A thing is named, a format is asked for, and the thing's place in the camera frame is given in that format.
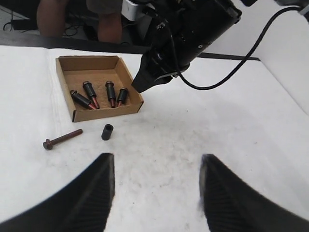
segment black socket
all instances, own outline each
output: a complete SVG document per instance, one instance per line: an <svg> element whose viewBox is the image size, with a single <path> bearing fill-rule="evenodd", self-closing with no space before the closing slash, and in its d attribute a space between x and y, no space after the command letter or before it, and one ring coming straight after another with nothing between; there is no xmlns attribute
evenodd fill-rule
<svg viewBox="0 0 309 232"><path fill-rule="evenodd" d="M120 89L117 102L121 102L121 103L125 104L125 103L126 103L126 98L127 98L128 92L129 92L129 91L128 91L127 88L122 88L122 89Z"/></svg>
<svg viewBox="0 0 309 232"><path fill-rule="evenodd" d="M115 89L114 89L114 83L111 81L106 82L106 91L107 91L107 98L108 101L111 101L111 99L116 100L116 94L115 94Z"/></svg>
<svg viewBox="0 0 309 232"><path fill-rule="evenodd" d="M95 90L92 88L92 84L89 81L85 81L83 83L83 88L88 96L89 99L92 99L93 97L97 97L97 94Z"/></svg>
<svg viewBox="0 0 309 232"><path fill-rule="evenodd" d="M114 127L111 124L105 125L101 138L104 141L109 140L111 138L113 130L114 130Z"/></svg>
<svg viewBox="0 0 309 232"><path fill-rule="evenodd" d="M82 94L79 94L76 90L71 90L70 94L73 101L75 101L82 107L89 109L89 105L91 104L91 101L89 99L85 98Z"/></svg>

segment person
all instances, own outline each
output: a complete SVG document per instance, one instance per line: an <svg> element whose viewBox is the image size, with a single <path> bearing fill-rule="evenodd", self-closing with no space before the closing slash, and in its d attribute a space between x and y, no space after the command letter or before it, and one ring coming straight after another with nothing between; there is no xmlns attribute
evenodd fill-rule
<svg viewBox="0 0 309 232"><path fill-rule="evenodd" d="M65 12L70 0L41 0L37 23L43 36L61 37L65 31ZM119 43L122 36L122 0L86 0L89 10L98 14L98 39Z"/></svg>

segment white table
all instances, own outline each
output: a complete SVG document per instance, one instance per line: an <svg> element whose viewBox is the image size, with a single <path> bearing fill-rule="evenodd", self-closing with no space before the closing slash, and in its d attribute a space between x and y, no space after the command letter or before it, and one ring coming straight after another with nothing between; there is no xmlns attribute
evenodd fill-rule
<svg viewBox="0 0 309 232"><path fill-rule="evenodd" d="M0 221L47 199L99 154L115 155L116 195L106 232L208 231L199 209L201 155L213 153L254 189L309 219L309 117L259 61L212 91L180 79L145 93L140 113L71 123L55 58L108 55L0 47ZM118 54L134 76L140 55ZM197 58L184 73L198 85L238 61ZM100 138L105 124L112 139ZM53 151L42 142L84 134Z"/></svg>

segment shorts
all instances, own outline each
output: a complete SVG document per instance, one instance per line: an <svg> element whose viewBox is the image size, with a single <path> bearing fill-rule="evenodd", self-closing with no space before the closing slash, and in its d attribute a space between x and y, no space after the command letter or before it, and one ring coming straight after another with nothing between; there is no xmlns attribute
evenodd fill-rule
<svg viewBox="0 0 309 232"><path fill-rule="evenodd" d="M87 7L99 15L121 13L122 0L87 0Z"/></svg>

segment open cardboard tray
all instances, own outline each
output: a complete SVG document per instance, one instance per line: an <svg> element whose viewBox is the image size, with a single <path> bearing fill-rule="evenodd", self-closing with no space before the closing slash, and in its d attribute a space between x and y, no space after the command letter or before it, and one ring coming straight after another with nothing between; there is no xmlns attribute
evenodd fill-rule
<svg viewBox="0 0 309 232"><path fill-rule="evenodd" d="M144 101L132 86L133 78L123 60L117 56L68 56L56 59L56 70L66 100L72 122L88 121L137 113ZM73 102L70 90L77 90L87 97L83 82L92 83L100 105L98 110L84 109ZM107 98L105 83L114 82L116 96L123 87L129 91L125 105L111 108Z"/></svg>

